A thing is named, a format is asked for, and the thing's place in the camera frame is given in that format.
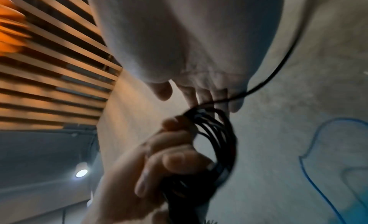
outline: blue wire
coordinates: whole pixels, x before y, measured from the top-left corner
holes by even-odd
[[[309,148],[308,150],[301,156],[299,156],[299,164],[300,164],[300,168],[302,169],[302,172],[304,174],[304,176],[307,178],[307,180],[309,181],[309,183],[314,187],[314,189],[322,196],[322,198],[327,202],[327,204],[331,207],[331,209],[335,212],[336,216],[338,217],[338,219],[341,221],[341,223],[343,224],[347,224],[344,220],[344,218],[342,217],[342,215],[339,213],[339,211],[335,208],[335,206],[332,204],[332,202],[326,197],[325,194],[323,194],[323,192],[317,187],[317,185],[312,181],[312,179],[309,177],[305,167],[304,167],[304,163],[303,160],[308,158],[308,156],[311,154],[312,150],[314,149],[315,143],[322,131],[323,128],[325,128],[327,125],[333,123],[333,122],[339,122],[339,121],[343,121],[343,122],[354,122],[354,123],[359,123],[364,125],[365,127],[368,128],[368,122],[360,120],[360,119],[355,119],[355,118],[345,118],[345,117],[340,117],[340,118],[334,118],[331,120],[328,120],[324,123],[322,123],[317,130],[314,133],[313,139],[310,142]]]

